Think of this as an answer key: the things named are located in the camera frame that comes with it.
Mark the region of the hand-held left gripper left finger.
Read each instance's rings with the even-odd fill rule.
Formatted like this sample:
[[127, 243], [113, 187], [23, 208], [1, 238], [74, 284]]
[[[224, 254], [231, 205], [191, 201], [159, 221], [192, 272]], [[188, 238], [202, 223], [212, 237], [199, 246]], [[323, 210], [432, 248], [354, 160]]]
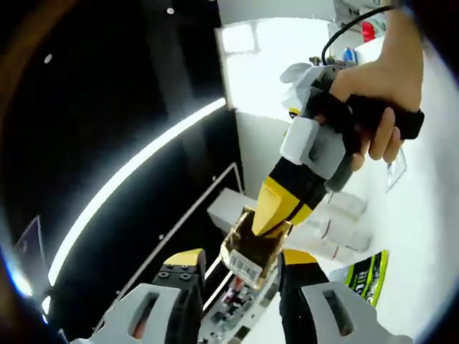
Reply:
[[109, 308], [90, 343], [196, 343], [203, 315], [203, 249], [169, 257], [151, 283]]

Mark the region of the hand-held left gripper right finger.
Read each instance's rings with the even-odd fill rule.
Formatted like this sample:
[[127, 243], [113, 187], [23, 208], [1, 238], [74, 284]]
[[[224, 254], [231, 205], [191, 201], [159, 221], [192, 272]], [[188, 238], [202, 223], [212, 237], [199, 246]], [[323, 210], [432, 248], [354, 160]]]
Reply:
[[280, 316], [286, 343], [411, 343], [377, 319], [377, 311], [343, 282], [332, 282], [305, 252], [279, 255]]

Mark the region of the person's right hand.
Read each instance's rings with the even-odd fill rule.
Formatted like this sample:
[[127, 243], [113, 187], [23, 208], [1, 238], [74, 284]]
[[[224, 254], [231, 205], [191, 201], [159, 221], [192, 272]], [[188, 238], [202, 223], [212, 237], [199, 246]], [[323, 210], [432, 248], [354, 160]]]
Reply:
[[[374, 62], [340, 71], [330, 92], [343, 102], [350, 95], [362, 95], [384, 98], [406, 110], [416, 111], [420, 109], [423, 67], [422, 60], [411, 60], [404, 66], [380, 57]], [[376, 133], [362, 135], [361, 147], [353, 154], [351, 169], [359, 170], [366, 154], [375, 161], [393, 162], [402, 143], [394, 111], [388, 107], [382, 113]]]

